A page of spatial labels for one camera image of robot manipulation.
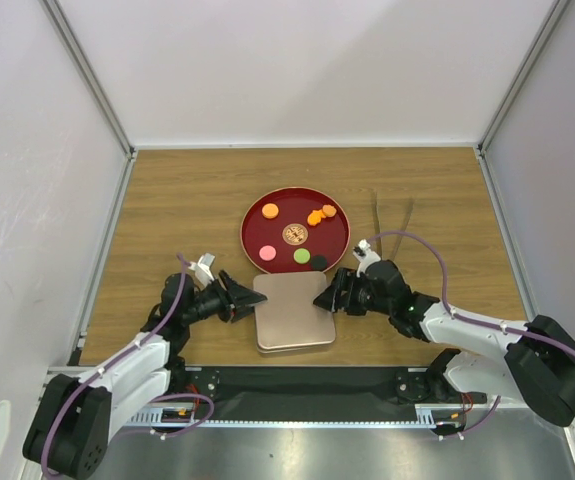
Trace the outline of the tin lid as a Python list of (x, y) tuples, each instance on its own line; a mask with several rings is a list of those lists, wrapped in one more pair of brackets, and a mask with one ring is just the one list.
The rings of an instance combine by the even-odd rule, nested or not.
[(327, 278), (319, 271), (256, 276), (253, 289), (267, 297), (255, 307), (258, 349), (277, 353), (332, 344), (333, 315), (313, 303), (326, 287)]

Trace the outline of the metal tongs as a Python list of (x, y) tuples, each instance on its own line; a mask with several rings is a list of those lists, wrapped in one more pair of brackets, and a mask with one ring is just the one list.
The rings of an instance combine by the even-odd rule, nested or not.
[(370, 191), (370, 208), (376, 236), (372, 245), (382, 258), (395, 260), (403, 243), (402, 236), (385, 237), (382, 233), (389, 230), (406, 231), (414, 206), (415, 199), (411, 196), (391, 203), (385, 201), (376, 189)]

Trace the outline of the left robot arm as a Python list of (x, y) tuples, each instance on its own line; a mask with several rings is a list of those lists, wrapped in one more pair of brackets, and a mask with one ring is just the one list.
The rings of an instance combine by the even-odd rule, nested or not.
[(266, 296), (225, 271), (195, 285), (186, 272), (169, 276), (160, 301), (134, 339), (98, 366), (71, 376), (58, 374), (44, 388), (26, 434), (22, 455), (54, 479), (87, 479), (98, 468), (118, 431), (153, 401), (212, 400), (188, 387), (180, 353), (193, 324), (212, 316), (236, 322)]

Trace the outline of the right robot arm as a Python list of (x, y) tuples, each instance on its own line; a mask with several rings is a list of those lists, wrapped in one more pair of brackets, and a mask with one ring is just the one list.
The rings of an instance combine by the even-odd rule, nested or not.
[(412, 290), (389, 260), (339, 269), (313, 303), (332, 313), (380, 313), (407, 338), (448, 345), (434, 362), (438, 370), (427, 377), (428, 392), (438, 401), (487, 393), (522, 401), (556, 426), (575, 419), (575, 340), (551, 317), (506, 321), (449, 309)]

